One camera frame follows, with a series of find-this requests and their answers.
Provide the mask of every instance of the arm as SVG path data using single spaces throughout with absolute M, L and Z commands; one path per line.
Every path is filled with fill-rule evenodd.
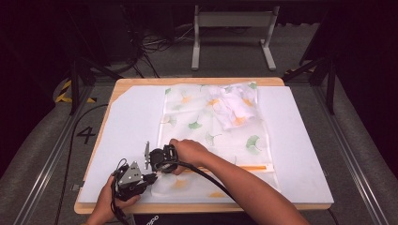
M 114 181 L 114 177 L 110 176 L 106 185 L 102 188 L 99 193 L 99 198 L 97 200 L 96 207 L 93 210 L 93 213 L 88 218 L 85 224 L 87 225 L 100 225 L 104 224 L 107 221 L 111 220 L 115 217 L 114 213 L 111 209 L 111 201 L 112 201 L 112 189 L 111 184 Z M 133 196 L 131 199 L 126 202 L 120 201 L 116 199 L 116 205 L 121 209 L 126 208 L 128 206 L 134 205 L 137 201 L 140 200 L 140 196 Z
M 296 207 L 281 193 L 255 175 L 218 157 L 191 140 L 172 139 L 179 159 L 195 167 L 203 166 L 216 175 L 235 201 L 258 224 L 308 224 Z M 174 174 L 185 168 L 178 167 Z

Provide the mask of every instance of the forearm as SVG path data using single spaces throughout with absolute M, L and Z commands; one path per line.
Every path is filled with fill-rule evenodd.
M 307 224 L 295 206 L 263 180 L 208 154 L 204 166 L 225 185 L 235 201 L 259 224 Z

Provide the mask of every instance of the hand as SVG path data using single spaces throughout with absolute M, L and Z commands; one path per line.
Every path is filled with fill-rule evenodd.
M 97 200 L 96 207 L 94 208 L 93 213 L 88 218 L 86 224 L 89 225 L 97 225 L 97 224 L 104 224 L 105 222 L 114 218 L 114 213 L 111 209 L 111 202 L 112 202 L 112 182 L 114 181 L 114 177 L 110 176 L 106 185 L 102 188 L 99 194 L 99 198 Z M 130 198 L 129 200 L 123 202 L 119 199 L 115 200 L 115 203 L 121 209 L 129 207 L 137 203 L 140 200 L 140 196 L 136 195 Z
M 204 166 L 203 161 L 207 155 L 210 154 L 202 144 L 193 140 L 178 141 L 176 139 L 172 139 L 170 140 L 170 144 L 176 148 L 178 159 L 180 161 L 190 163 L 194 167 Z M 185 167 L 178 166 L 177 169 L 173 171 L 173 174 L 179 175 L 185 169 Z

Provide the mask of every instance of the person's right hand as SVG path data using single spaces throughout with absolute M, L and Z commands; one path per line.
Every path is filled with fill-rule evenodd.
M 172 139 L 170 140 L 170 144 L 172 144 L 176 148 L 176 151 L 178 153 L 178 159 L 180 161 L 190 163 L 194 167 L 204 166 L 204 161 L 206 160 L 209 152 L 199 142 L 195 142 L 193 140 L 178 141 L 176 139 Z M 185 169 L 185 167 L 178 166 L 177 169 L 173 171 L 173 174 L 179 175 Z

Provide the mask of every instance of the person's left hand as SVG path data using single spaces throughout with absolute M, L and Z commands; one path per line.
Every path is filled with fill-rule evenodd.
M 108 181 L 106 182 L 106 185 L 100 191 L 96 207 L 94 208 L 93 213 L 88 218 L 86 224 L 89 225 L 104 224 L 115 216 L 111 209 L 111 202 L 112 202 L 111 185 L 113 181 L 114 177 L 110 176 L 108 178 Z M 131 205 L 134 205 L 135 203 L 137 203 L 138 200 L 140 200 L 140 198 L 141 198 L 140 195 L 135 195 L 125 202 L 119 199 L 115 199 L 115 203 L 118 207 L 123 209 Z

